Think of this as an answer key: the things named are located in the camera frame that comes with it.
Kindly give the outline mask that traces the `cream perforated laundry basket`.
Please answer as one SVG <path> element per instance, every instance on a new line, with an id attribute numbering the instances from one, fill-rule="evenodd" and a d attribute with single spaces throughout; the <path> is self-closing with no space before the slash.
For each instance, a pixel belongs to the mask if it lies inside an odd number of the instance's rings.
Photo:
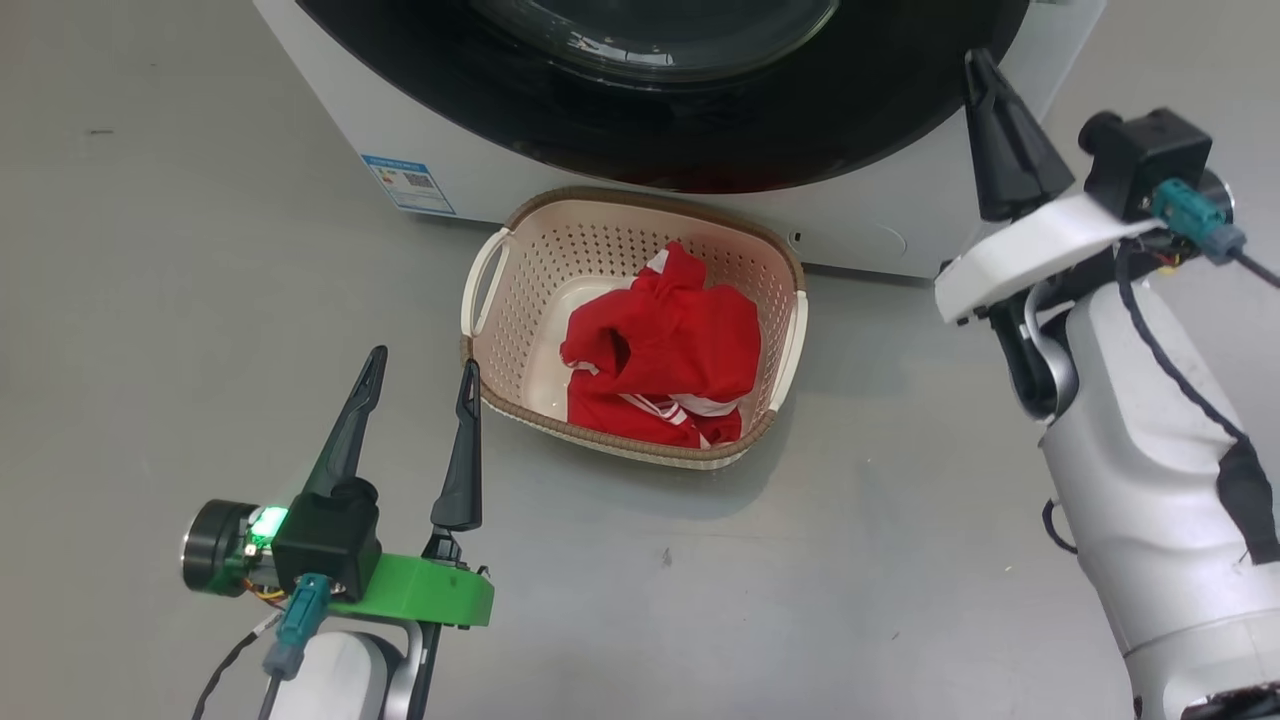
<path id="1" fill-rule="evenodd" d="M 681 243 L 758 309 L 762 357 L 742 401 L 744 433 L 714 448 L 676 448 L 567 423 L 571 370 L 558 357 L 570 316 L 625 287 L 666 245 Z M 694 471 L 741 459 L 774 424 L 794 382 L 808 327 L 800 261 L 777 233 L 698 202 L 567 187 L 517 209 L 481 247 L 463 288 L 462 355 L 479 366 L 495 413 L 572 445 Z"/>

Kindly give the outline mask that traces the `blue white energy label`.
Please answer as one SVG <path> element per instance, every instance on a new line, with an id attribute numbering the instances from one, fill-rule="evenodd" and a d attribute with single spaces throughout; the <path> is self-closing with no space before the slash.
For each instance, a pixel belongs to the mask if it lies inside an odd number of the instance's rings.
<path id="1" fill-rule="evenodd" d="M 399 210 L 440 217 L 456 215 L 431 172 L 422 163 L 365 154 L 361 159 Z"/>

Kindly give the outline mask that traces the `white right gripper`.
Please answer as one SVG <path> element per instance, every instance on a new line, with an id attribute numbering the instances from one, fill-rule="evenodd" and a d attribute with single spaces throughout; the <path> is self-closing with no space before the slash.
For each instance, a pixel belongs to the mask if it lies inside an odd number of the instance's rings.
<path id="1" fill-rule="evenodd" d="M 1119 219 L 1087 193 L 1056 199 L 1075 177 L 988 49 L 966 53 L 964 90 L 980 218 L 1024 218 L 974 243 L 940 272 L 934 302 L 943 322 L 956 323 L 979 306 L 1029 290 L 1119 240 L 1166 227 L 1151 217 Z"/>

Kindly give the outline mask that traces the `white washing machine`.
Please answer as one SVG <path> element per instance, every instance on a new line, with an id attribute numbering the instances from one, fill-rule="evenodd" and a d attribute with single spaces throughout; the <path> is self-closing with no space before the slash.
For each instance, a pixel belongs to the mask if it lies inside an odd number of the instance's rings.
<path id="1" fill-rule="evenodd" d="M 764 225 L 801 261 L 925 278 L 980 229 L 960 108 L 928 135 L 856 170 L 755 193 L 684 193 L 562 170 L 475 135 L 415 101 L 344 50 L 297 0 L 253 0 L 289 59 L 361 156 L 422 163 L 456 218 L 497 223 L 539 193 L 598 186 L 682 199 Z M 1000 70 L 1042 119 L 1107 0 L 1030 0 Z"/>

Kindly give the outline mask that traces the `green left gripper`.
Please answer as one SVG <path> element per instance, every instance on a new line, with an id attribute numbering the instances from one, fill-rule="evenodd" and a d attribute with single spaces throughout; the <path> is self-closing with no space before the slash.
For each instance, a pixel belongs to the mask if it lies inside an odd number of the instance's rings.
<path id="1" fill-rule="evenodd" d="M 319 497 L 376 501 L 376 488 L 358 475 L 369 418 L 378 407 L 389 350 L 374 347 L 330 429 L 302 492 Z M 483 524 L 483 392 L 475 360 L 463 364 L 454 414 L 458 421 L 442 492 L 431 509 L 435 528 L 461 533 Z M 183 538 L 180 575 L 193 592 L 238 597 L 251 593 L 284 609 L 291 592 L 278 579 L 271 542 L 288 511 L 225 500 L 206 502 Z M 340 600 L 333 584 L 332 612 L 351 618 L 486 626 L 495 589 L 480 569 L 460 561 L 384 553 L 358 602 Z"/>

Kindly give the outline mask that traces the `red garment with white stripes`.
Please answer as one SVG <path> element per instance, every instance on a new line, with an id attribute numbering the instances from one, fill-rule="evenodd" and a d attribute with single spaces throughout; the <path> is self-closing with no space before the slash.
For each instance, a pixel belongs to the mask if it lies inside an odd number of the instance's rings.
<path id="1" fill-rule="evenodd" d="M 631 281 L 575 309 L 559 346 L 571 425 L 710 450 L 742 437 L 741 401 L 762 356 L 756 305 L 708 284 L 705 263 L 667 243 Z"/>

